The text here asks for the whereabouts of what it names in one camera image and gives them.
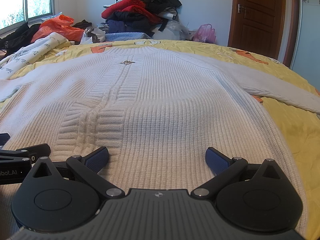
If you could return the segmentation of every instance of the sweater sleeve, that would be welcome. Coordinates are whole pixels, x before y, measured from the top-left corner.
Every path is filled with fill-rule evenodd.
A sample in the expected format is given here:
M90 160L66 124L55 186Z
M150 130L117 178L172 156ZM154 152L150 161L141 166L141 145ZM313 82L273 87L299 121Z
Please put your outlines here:
M288 105L320 114L320 97L295 85L244 65L195 54L189 55L218 68L250 95L274 98Z

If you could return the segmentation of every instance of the bed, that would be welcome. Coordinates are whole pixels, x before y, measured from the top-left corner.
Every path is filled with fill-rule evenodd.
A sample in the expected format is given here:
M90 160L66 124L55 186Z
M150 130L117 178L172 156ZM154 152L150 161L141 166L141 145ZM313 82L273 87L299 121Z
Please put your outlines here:
M144 46L188 52L246 65L276 76L314 95L319 95L318 91L305 79L274 59L233 48L192 41L130 40L77 46L65 42L50 50L36 63L19 70L11 79L25 76L42 65L63 62L92 53L101 53L110 47L138 48ZM268 111L293 154L307 196L309 215L305 237L308 240L317 240L320 237L320 117L272 98L256 99ZM9 98L0 103L0 113L10 100L12 99Z

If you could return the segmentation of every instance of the blue gripper pad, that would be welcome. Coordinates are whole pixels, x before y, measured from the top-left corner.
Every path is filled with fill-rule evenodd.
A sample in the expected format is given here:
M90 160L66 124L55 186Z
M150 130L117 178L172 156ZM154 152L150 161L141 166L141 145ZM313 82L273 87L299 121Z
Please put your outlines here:
M205 152L205 162L215 176L229 168L230 165L234 163L233 160L223 155L213 147L209 147Z
M95 173L98 173L103 167L105 167L108 164L108 161L109 152L106 147L100 147L81 159L84 166L88 167Z

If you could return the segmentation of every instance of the window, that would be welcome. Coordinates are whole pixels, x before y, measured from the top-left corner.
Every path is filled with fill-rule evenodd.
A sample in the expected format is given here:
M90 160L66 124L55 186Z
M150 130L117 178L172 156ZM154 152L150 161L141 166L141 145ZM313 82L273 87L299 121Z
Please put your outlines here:
M0 0L0 33L52 15L52 0Z

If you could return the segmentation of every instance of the door frame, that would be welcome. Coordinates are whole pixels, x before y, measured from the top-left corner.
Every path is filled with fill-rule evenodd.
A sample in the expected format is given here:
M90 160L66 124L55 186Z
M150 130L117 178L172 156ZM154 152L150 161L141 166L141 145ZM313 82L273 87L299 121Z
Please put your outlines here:
M282 36L283 36L283 29L284 29L284 17L285 17L285 4L286 0L282 0L282 15L281 15L281 27L280 30L282 35L279 36L278 43L277 43L277 54L276 58L279 56L279 50L281 46ZM237 8L238 3L237 0L232 0L232 13L231 13L231 23L230 23L230 32L229 32L229 39L228 39L228 46L230 47L233 42L233 36L235 31L235 24L236 24L236 15L237 15ZM291 8L291 20L290 20L290 30L289 30L289 37L286 52L284 55L284 62L287 67L290 67L294 48L296 45L297 34L298 34L298 26L299 26L299 14L300 14L300 0L292 0L292 8Z

